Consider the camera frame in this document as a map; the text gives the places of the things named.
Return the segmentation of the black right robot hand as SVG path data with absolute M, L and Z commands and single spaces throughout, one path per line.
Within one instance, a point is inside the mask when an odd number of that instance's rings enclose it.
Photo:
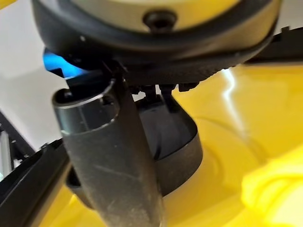
M 66 183 L 108 227 L 166 226 L 163 197 L 199 168 L 196 123 L 172 96 L 258 54 L 279 0 L 34 0 Z

